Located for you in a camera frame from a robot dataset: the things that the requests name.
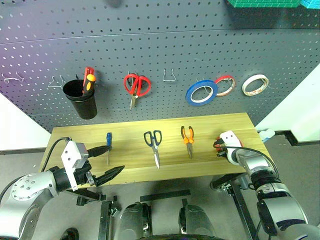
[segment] pegboard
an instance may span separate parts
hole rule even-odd
[[[0,92],[49,132],[239,112],[257,124],[319,64],[319,20],[313,9],[240,9],[226,1],[2,1],[0,72],[25,80],[1,79]],[[52,76],[82,78],[85,66],[97,76],[98,114],[91,120],[78,117],[61,87],[48,88]],[[167,78],[173,68],[175,82],[163,82],[164,68]],[[152,82],[132,110],[123,87],[128,71]],[[197,79],[226,74],[237,81],[231,94],[188,105],[186,91]],[[265,74],[270,84],[248,97],[241,86],[254,74]]]

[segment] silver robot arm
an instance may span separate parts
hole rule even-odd
[[[99,146],[86,150],[83,143],[70,140],[61,155],[63,168],[55,166],[17,180],[8,200],[0,208],[0,239],[30,240],[42,208],[59,192],[75,191],[78,185],[86,183],[100,186],[118,175],[125,166],[114,167],[99,177],[90,172],[88,158],[99,156],[110,148]]]
[[[264,231],[281,240],[320,240],[320,228],[308,224],[302,207],[279,179],[275,164],[263,153],[242,147],[232,131],[219,137],[213,144],[218,156],[242,166],[252,181]]]

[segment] tape roll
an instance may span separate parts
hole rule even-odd
[[[259,87],[258,89],[254,90],[254,91],[246,91],[247,86],[252,83],[253,81],[256,80],[262,80],[263,84],[261,85],[261,87]],[[257,95],[259,93],[261,93],[263,90],[265,90],[267,88],[269,84],[269,79],[263,75],[263,74],[257,74],[257,75],[253,75],[251,77],[249,77],[242,85],[242,91],[245,95],[247,96],[254,96]]]
[[[206,87],[207,89],[210,89],[209,95],[201,100],[193,99],[193,95],[194,95],[195,91],[197,91],[200,88],[204,88],[204,87]],[[190,104],[191,106],[198,107],[198,106],[202,106],[202,105],[210,103],[215,98],[217,93],[218,93],[218,86],[217,86],[217,84],[214,83],[214,81],[202,80],[202,81],[198,81],[195,84],[193,84],[186,91],[185,99],[188,102],[188,104]]]
[[[225,96],[225,95],[228,95],[228,94],[231,93],[231,91],[236,87],[237,84],[236,84],[235,78],[234,78],[233,76],[231,76],[231,75],[221,76],[221,77],[219,77],[218,79],[216,79],[216,80],[214,81],[215,84],[218,84],[218,83],[220,83],[221,81],[228,81],[228,80],[231,80],[231,81],[232,81],[231,86],[229,87],[228,90],[226,90],[226,91],[224,91],[224,92],[218,93],[218,94],[216,95],[217,97],[223,97],[223,96]]]

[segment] pliers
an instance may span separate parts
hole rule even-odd
[[[183,138],[183,142],[186,144],[186,149],[188,150],[188,154],[190,159],[192,159],[192,144],[194,141],[194,130],[191,126],[189,126],[190,137],[187,138],[185,133],[185,126],[181,126],[181,136]]]

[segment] wooden table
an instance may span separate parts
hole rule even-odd
[[[181,137],[181,126],[194,130],[192,160]],[[144,132],[160,130],[162,142],[159,145],[160,169],[157,169],[151,147],[144,140]],[[182,117],[160,120],[118,122],[94,125],[55,127],[44,153],[40,169],[53,142],[60,137],[84,143],[87,149],[105,145],[107,132],[112,132],[112,150],[109,153],[109,166],[106,153],[89,158],[91,173],[97,177],[105,171],[125,165],[125,169],[113,180],[106,183],[125,184],[144,181],[157,181],[209,175],[242,173],[244,169],[232,165],[224,157],[217,157],[213,148],[214,140],[223,132],[232,130],[245,147],[259,150],[269,156],[250,118],[246,113],[233,113],[209,116]],[[61,154],[65,142],[55,147],[46,169],[63,167]]]

